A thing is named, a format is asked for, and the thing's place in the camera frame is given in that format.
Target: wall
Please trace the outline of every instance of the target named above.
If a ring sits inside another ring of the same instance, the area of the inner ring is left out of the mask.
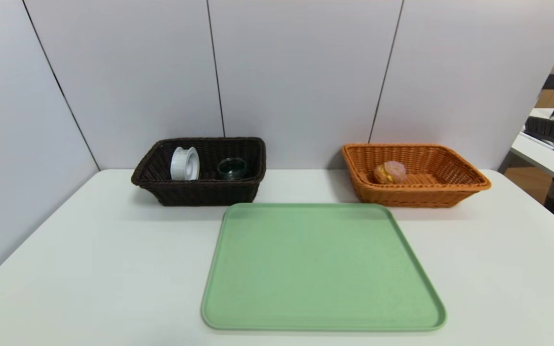
[[[495,169],[553,64],[554,1],[408,0],[371,142],[444,144]]]
[[[0,264],[96,171],[23,3],[0,0]]]
[[[206,0],[25,0],[101,169],[223,136]]]
[[[345,167],[366,143],[401,0],[209,0],[226,136],[269,168]]]

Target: green tray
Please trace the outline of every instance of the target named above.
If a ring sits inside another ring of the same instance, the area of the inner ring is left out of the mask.
[[[224,215],[202,318],[216,329],[431,331],[446,311],[386,208],[241,203]]]

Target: food item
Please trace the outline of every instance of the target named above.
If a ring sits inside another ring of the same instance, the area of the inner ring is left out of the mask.
[[[407,179],[405,166],[397,161],[388,161],[373,170],[378,184],[402,184]]]

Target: white plastic roll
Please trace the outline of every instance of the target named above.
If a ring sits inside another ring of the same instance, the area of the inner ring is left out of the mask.
[[[200,174],[200,159],[194,147],[187,150],[177,147],[170,162],[172,180],[196,180]]]

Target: white counter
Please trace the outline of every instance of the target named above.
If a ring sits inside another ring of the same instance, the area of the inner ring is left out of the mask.
[[[451,209],[391,208],[448,312],[432,333],[225,332],[200,317],[225,207],[93,177],[0,267],[0,346],[554,345],[554,216],[503,175]],[[267,171],[256,202],[356,201],[345,171]]]
[[[552,111],[552,108],[534,108],[530,116],[548,118]],[[554,178],[554,150],[524,136],[516,136],[510,151]]]

